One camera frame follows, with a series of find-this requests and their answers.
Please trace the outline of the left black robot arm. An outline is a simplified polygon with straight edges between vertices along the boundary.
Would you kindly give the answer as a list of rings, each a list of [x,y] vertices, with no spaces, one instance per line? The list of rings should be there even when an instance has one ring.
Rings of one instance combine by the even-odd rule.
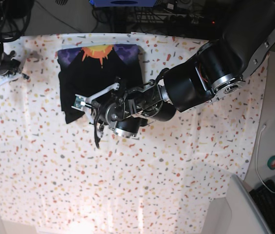
[[[194,56],[163,69],[145,88],[120,86],[93,111],[95,133],[108,126],[121,137],[134,137],[149,119],[166,122],[176,112],[222,99],[241,88],[275,43],[275,0],[240,0],[221,36]]]

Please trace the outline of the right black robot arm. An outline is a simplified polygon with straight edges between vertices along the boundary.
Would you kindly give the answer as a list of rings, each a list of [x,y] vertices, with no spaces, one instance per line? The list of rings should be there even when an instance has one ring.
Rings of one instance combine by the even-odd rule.
[[[31,19],[33,0],[0,0],[0,76],[19,72],[16,52],[4,52],[4,44],[24,36]]]

